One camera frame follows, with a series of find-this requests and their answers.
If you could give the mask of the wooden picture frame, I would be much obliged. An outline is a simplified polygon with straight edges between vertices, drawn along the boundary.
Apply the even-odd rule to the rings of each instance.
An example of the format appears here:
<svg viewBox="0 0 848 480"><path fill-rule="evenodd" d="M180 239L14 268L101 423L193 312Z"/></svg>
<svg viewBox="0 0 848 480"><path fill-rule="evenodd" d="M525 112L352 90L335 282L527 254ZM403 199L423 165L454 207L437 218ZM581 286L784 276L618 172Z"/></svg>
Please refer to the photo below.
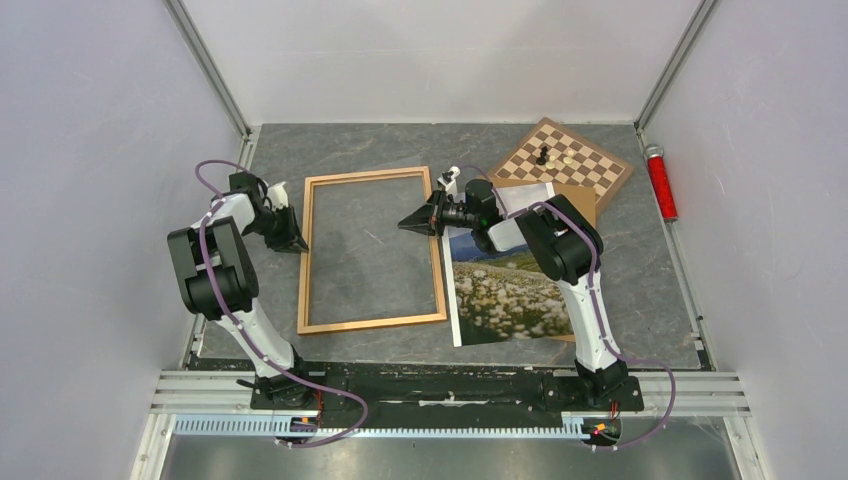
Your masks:
<svg viewBox="0 0 848 480"><path fill-rule="evenodd" d="M438 240L397 226L430 192L426 166L306 178L298 334L447 320Z"/></svg>

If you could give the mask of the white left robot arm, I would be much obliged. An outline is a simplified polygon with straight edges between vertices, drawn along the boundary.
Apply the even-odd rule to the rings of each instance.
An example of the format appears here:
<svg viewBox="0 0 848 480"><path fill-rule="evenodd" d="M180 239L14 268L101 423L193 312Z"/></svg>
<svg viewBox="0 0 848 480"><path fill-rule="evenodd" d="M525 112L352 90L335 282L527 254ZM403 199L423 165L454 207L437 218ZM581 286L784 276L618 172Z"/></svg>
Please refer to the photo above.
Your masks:
<svg viewBox="0 0 848 480"><path fill-rule="evenodd" d="M314 383L259 303L258 276L243 240L248 234L261 236L278 253L308 250L284 183L239 171L199 221L167 236L181 299L247 354L255 371L254 380L244 384L253 392L252 407L305 407L315 395Z"/></svg>

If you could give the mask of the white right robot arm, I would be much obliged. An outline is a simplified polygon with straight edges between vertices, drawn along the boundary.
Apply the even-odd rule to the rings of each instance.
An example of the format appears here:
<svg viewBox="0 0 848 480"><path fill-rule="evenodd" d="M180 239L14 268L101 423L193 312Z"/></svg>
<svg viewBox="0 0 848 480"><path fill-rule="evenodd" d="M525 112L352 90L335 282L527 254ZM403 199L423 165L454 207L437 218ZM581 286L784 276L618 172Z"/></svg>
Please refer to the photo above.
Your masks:
<svg viewBox="0 0 848 480"><path fill-rule="evenodd" d="M577 347L580 400L591 408L622 403L629 371L609 330L600 286L603 241L594 225L562 194L507 212L488 180L468 181L462 198L452 186L442 183L398 228L431 237L444 236L449 227L467 229L486 254L528 247L563 297Z"/></svg>

